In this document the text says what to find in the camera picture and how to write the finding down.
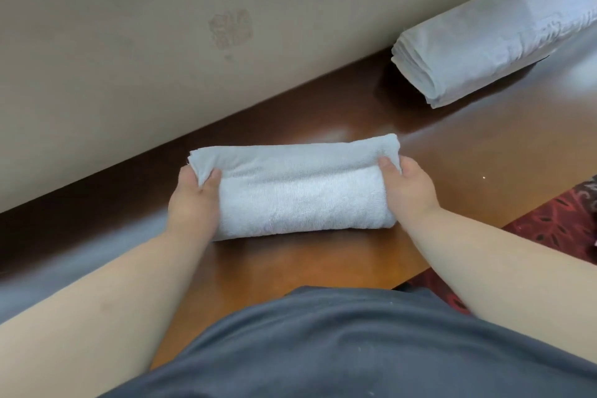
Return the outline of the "person's left hand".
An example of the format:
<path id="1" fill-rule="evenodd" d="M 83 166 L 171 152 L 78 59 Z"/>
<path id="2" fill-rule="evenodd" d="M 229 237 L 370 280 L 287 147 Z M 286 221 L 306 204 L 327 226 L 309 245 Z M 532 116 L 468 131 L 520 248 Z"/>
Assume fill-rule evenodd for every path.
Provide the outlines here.
<path id="1" fill-rule="evenodd" d="M 220 197 L 202 196 L 201 185 L 190 165 L 180 169 L 166 227 L 168 235 L 197 245 L 213 239 L 220 221 Z"/>

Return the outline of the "person's left forearm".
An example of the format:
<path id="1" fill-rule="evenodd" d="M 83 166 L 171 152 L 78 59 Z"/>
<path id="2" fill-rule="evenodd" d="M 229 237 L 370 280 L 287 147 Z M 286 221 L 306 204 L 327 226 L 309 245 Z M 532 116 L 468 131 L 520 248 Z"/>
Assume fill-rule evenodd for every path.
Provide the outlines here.
<path id="1" fill-rule="evenodd" d="M 0 325 L 0 398 L 96 398 L 148 370 L 212 234 L 139 245 Z"/>

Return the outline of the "person's right hand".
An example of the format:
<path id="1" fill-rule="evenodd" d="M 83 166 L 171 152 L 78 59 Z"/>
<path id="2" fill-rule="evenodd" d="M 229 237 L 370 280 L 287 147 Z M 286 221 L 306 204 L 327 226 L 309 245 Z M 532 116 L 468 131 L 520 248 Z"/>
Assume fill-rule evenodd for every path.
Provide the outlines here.
<path id="1" fill-rule="evenodd" d="M 386 188 L 389 210 L 408 233 L 427 223 L 441 211 L 430 176 L 412 158 L 399 157 L 401 182 L 396 188 Z"/>

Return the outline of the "white towel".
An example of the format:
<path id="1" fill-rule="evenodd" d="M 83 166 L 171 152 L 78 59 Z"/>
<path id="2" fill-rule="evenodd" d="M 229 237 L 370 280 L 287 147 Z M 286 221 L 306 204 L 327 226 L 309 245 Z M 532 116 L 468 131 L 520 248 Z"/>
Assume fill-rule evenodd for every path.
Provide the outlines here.
<path id="1" fill-rule="evenodd" d="M 391 228 L 378 159 L 400 169 L 390 133 L 353 142 L 209 146 L 187 162 L 202 185 L 221 170 L 216 241 L 337 229 Z"/>
<path id="2" fill-rule="evenodd" d="M 469 0 L 401 33 L 391 61 L 432 108 L 556 51 L 597 22 L 597 0 Z"/>

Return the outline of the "folded white towel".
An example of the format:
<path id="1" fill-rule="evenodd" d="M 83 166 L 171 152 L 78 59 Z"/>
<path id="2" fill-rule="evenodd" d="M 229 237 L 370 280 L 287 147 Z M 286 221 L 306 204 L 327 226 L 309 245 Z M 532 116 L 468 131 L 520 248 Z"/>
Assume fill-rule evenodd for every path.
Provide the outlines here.
<path id="1" fill-rule="evenodd" d="M 432 108 L 556 51 L 597 22 L 597 0 L 469 0 L 401 33 L 391 61 Z"/>

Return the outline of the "person's right forearm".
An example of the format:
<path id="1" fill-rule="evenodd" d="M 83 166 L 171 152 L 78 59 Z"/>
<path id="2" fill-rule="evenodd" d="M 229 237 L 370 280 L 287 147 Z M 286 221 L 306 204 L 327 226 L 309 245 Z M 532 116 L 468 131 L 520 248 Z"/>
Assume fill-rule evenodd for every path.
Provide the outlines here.
<path id="1" fill-rule="evenodd" d="M 597 364 L 597 266 L 440 207 L 393 209 L 480 319 Z"/>

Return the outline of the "red patterned carpet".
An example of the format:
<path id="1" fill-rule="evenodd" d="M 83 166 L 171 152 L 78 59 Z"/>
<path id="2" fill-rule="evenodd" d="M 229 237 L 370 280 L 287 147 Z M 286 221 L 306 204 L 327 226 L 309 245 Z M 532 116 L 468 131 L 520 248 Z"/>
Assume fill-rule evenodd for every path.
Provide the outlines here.
<path id="1" fill-rule="evenodd" d="M 597 265 L 597 174 L 552 198 L 502 230 Z M 428 268 L 393 290 L 426 289 L 462 314 L 471 314 L 453 290 Z"/>

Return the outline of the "person's grey shirt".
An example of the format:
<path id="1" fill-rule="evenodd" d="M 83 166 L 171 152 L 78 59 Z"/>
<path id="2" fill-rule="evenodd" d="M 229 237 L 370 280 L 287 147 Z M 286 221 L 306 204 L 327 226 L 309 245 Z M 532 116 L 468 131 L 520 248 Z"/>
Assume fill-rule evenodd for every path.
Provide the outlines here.
<path id="1" fill-rule="evenodd" d="M 426 289 L 301 287 L 100 398 L 597 398 L 597 364 Z"/>

